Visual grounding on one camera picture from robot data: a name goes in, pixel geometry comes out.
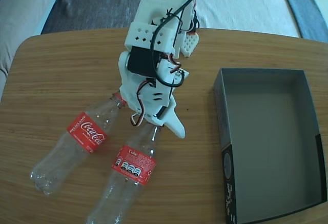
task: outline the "empty plastic bottle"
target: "empty plastic bottle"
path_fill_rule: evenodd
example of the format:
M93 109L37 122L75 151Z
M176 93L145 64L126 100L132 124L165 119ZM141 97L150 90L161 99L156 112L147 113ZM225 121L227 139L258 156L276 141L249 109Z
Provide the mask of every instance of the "empty plastic bottle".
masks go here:
M124 105L115 93L77 117L53 150L32 169L30 178L35 187L46 195L58 191L70 172L106 139Z
M105 191L87 224L122 224L156 166L153 156L159 131L160 127L147 123L127 140L112 165Z

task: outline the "open box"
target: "open box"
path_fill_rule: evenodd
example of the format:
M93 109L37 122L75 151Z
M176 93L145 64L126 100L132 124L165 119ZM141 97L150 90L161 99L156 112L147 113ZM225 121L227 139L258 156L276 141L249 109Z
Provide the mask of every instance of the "open box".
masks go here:
M327 201L315 109L302 70L220 70L215 81L226 222L256 223Z

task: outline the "gray sofa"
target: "gray sofa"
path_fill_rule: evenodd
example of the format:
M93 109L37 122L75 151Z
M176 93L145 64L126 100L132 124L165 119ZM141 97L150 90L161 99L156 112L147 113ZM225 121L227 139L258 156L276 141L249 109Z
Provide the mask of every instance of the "gray sofa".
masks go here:
M0 0L0 100L16 50L40 35L56 0Z

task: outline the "wood grain surface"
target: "wood grain surface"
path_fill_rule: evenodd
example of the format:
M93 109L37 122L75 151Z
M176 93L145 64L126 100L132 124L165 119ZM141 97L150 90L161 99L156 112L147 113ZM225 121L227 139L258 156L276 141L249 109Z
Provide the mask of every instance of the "wood grain surface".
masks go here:
M99 201L111 164L136 128L123 109L110 140L46 197L29 173L79 112L120 85L118 58L127 29L75 31L25 41L0 104L0 223L84 223ZM268 34L199 30L190 72L175 91L187 136L163 129L157 167L126 223L225 223L223 172L213 83L221 67L304 69L328 153L328 45ZM268 223L328 223L328 203Z

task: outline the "coca-cola logo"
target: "coca-cola logo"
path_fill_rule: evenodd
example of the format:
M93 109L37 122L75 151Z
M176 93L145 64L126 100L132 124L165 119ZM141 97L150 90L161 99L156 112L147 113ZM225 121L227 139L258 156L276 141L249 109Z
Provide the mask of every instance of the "coca-cola logo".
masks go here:
M98 145L100 145L106 138L106 136L102 133L98 133L93 127L92 123L86 122L81 124L82 130L84 130L87 135Z
M129 153L132 154L132 155L134 155L134 156L138 156L138 153L136 153L136 152L133 151L133 150L129 150Z

